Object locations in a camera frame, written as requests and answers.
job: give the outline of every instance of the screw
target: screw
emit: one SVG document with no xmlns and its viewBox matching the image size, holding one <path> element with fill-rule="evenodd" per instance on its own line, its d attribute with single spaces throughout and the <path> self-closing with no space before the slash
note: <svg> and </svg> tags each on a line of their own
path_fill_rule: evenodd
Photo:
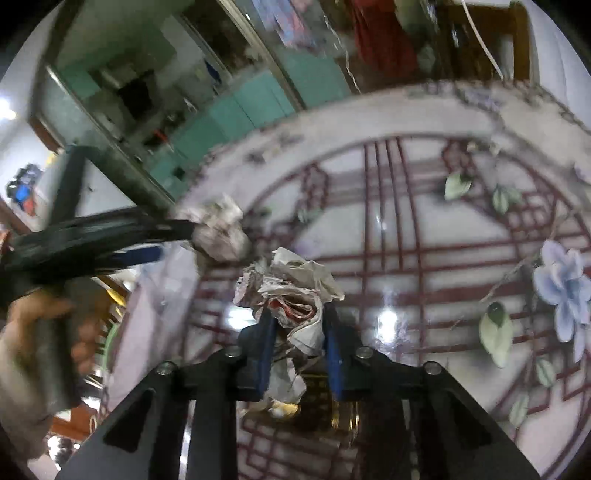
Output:
<svg viewBox="0 0 591 480">
<path fill-rule="evenodd" d="M 158 375 L 170 375 L 176 368 L 177 366 L 172 362 L 163 362 L 156 369 L 156 373 Z"/>
<path fill-rule="evenodd" d="M 224 350 L 224 355 L 230 358 L 236 358 L 242 355 L 242 349 L 238 345 L 229 346 Z"/>
<path fill-rule="evenodd" d="M 360 346 L 355 351 L 355 356 L 357 358 L 362 358 L 363 360 L 367 360 L 368 358 L 371 358 L 371 356 L 373 354 L 374 354 L 374 351 L 368 346 Z"/>
<path fill-rule="evenodd" d="M 437 362 L 427 362 L 423 365 L 423 368 L 429 375 L 439 375 L 443 370 Z"/>
</svg>

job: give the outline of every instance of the hanging clothes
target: hanging clothes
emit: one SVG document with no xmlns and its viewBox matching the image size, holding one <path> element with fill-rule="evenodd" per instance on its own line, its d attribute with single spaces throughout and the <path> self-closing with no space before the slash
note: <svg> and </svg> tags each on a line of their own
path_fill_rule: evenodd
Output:
<svg viewBox="0 0 591 480">
<path fill-rule="evenodd" d="M 311 0 L 252 0 L 267 30 L 275 30 L 286 47 L 313 47 L 314 38 L 298 12 L 305 11 Z"/>
<path fill-rule="evenodd" d="M 407 77 L 418 67 L 410 39 L 396 17 L 394 0 L 351 0 L 359 56 L 390 77 Z"/>
</svg>

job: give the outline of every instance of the red cloth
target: red cloth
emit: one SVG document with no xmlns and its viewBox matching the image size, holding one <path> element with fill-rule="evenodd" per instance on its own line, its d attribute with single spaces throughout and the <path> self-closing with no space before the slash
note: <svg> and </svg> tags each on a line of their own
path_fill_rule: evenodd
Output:
<svg viewBox="0 0 591 480">
<path fill-rule="evenodd" d="M 416 70 L 417 55 L 396 17 L 394 0 L 352 0 L 355 41 L 361 59 L 391 77 Z"/>
</svg>

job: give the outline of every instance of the blue flower pattern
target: blue flower pattern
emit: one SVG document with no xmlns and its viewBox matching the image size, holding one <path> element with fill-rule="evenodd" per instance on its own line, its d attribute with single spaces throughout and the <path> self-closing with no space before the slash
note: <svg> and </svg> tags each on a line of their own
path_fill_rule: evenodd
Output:
<svg viewBox="0 0 591 480">
<path fill-rule="evenodd" d="M 585 351 L 591 280 L 583 274 L 583 259 L 578 250 L 567 252 L 558 242 L 546 240 L 541 257 L 544 265 L 534 270 L 534 288 L 542 300 L 556 305 L 556 336 L 560 342 L 574 337 L 573 358 L 578 362 Z"/>
</svg>

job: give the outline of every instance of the crumpled paper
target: crumpled paper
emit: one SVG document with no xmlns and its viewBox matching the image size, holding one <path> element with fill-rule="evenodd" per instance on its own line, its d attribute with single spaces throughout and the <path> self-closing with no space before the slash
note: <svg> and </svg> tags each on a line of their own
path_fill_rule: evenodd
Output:
<svg viewBox="0 0 591 480">
<path fill-rule="evenodd" d="M 328 268 L 313 260 L 306 261 L 287 248 L 279 247 L 273 252 L 270 270 L 294 285 L 317 290 L 322 303 L 345 298 Z"/>
<path fill-rule="evenodd" d="M 299 403 L 305 392 L 306 383 L 296 374 L 291 358 L 273 362 L 266 397 L 282 403 Z"/>
<path fill-rule="evenodd" d="M 242 210 L 227 195 L 208 205 L 180 209 L 176 217 L 198 223 L 191 239 L 193 246 L 216 261 L 236 261 L 248 252 L 250 241 L 240 226 Z"/>
<path fill-rule="evenodd" d="M 268 267 L 259 262 L 244 269 L 233 303 L 252 308 L 257 320 L 263 308 L 269 308 L 288 332 L 287 342 L 307 356 L 316 356 L 324 344 L 323 304 L 344 298 L 328 268 L 278 248 Z M 306 383 L 296 373 L 291 358 L 273 363 L 267 397 L 292 404 L 298 403 L 305 392 Z"/>
</svg>

